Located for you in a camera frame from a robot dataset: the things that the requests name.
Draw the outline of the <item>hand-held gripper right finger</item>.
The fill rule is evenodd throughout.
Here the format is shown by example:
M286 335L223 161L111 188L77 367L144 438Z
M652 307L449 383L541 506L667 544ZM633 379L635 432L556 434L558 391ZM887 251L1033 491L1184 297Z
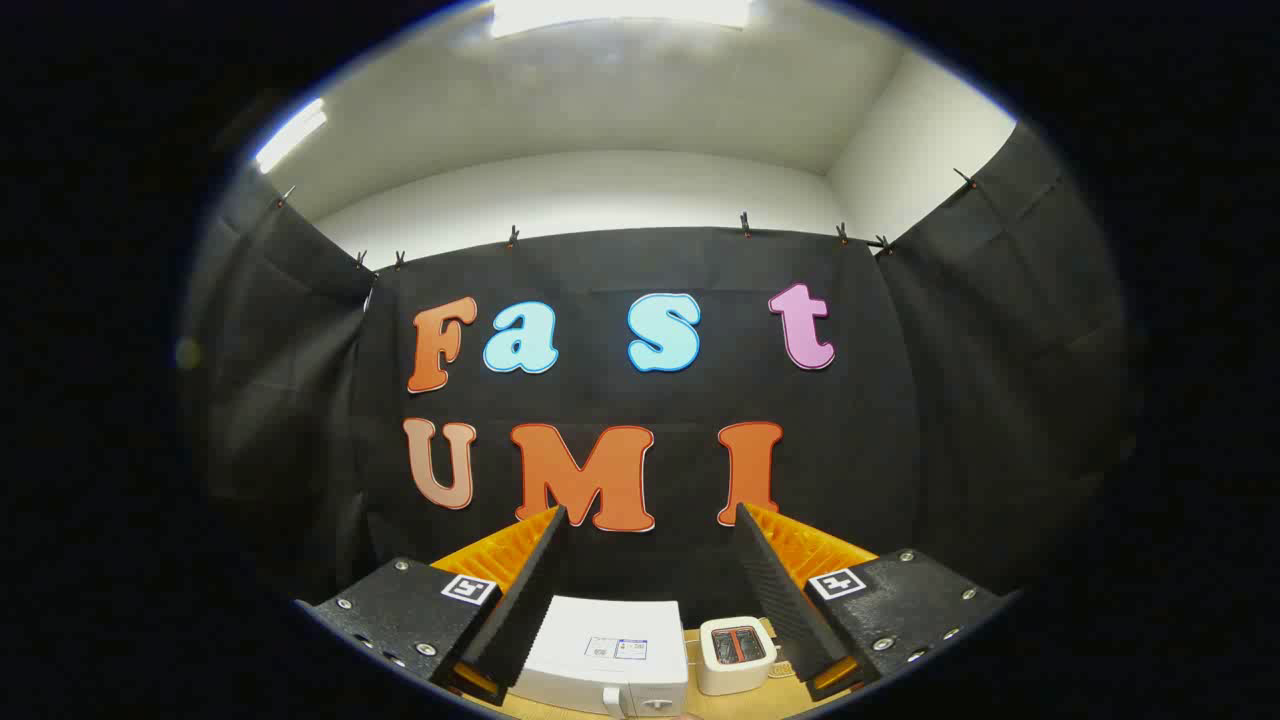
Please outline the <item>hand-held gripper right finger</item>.
M876 555L751 503L735 516L751 591L814 701L906 673L1006 609L920 550Z

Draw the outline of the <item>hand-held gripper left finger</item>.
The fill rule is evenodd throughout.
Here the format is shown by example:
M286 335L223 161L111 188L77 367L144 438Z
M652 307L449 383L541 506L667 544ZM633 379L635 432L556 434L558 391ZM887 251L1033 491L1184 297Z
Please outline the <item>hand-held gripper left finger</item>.
M430 692L503 705L547 616L567 548L549 509L439 562L397 557L298 607L352 650Z

